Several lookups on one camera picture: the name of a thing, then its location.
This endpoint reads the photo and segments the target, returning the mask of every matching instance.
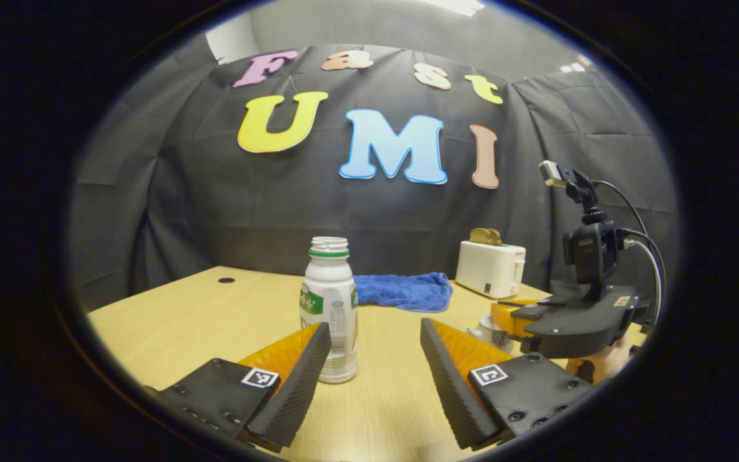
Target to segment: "cable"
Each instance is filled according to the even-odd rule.
[[[660,318],[660,303],[663,299],[663,292],[660,281],[660,271],[658,270],[658,263],[654,260],[654,255],[649,251],[647,246],[643,245],[640,241],[634,239],[624,239],[624,246],[639,246],[649,256],[649,261],[652,263],[652,269],[654,269],[654,316],[652,318],[652,329],[657,325],[658,318]]]
[[[663,263],[663,255],[660,254],[660,249],[658,246],[654,243],[654,241],[651,239],[651,237],[640,233],[640,231],[634,231],[634,229],[622,229],[625,234],[634,234],[636,236],[640,236],[643,239],[646,239],[646,241],[651,244],[650,248],[654,248],[654,252],[658,255],[658,260],[660,260],[660,270],[663,272],[663,292],[666,292],[666,264]]]
[[[640,229],[643,229],[643,234],[645,234],[646,236],[649,236],[649,233],[646,232],[645,225],[643,225],[643,219],[640,218],[640,214],[637,213],[637,209],[634,208],[634,205],[631,205],[631,202],[629,202],[629,199],[624,195],[624,193],[621,192],[621,190],[619,190],[617,187],[615,187],[615,185],[611,184],[611,182],[605,182],[603,180],[594,180],[594,181],[592,181],[592,184],[602,184],[604,186],[608,186],[608,187],[614,189],[615,192],[618,193],[618,195],[621,196],[622,199],[624,199],[624,201],[627,203],[627,205],[629,206],[629,208],[631,209],[631,211],[634,213],[634,218],[637,219],[637,223],[639,223]]]

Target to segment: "plastic bottle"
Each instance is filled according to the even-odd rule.
[[[329,322],[332,348],[319,375],[326,383],[348,381],[358,370],[358,294],[349,255],[343,237],[313,237],[300,295],[302,328]]]

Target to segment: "toaster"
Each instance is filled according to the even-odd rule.
[[[490,298],[518,293],[526,263],[521,246],[461,242],[455,282]]]

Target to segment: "wooden table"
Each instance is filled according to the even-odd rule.
[[[299,330],[300,286],[302,276],[217,266],[102,307],[90,320],[127,372],[164,389],[212,357],[235,362]],[[489,298],[452,286],[449,308],[441,313],[360,307],[358,374],[346,383],[318,383],[293,445],[280,456],[333,462],[471,456],[455,443],[420,347],[425,316],[464,330],[489,312]],[[548,295],[521,286],[514,298]],[[517,342],[512,346],[520,355]]]

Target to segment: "letter m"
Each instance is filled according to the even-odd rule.
[[[407,155],[410,166],[404,176],[412,182],[445,184],[446,172],[441,169],[441,155],[437,146],[437,134],[443,123],[435,117],[413,116],[399,135],[387,123],[384,115],[371,109],[353,109],[346,113],[352,120],[352,145],[350,159],[338,172],[344,178],[373,178],[375,166],[370,164],[370,155],[392,178],[401,169]]]

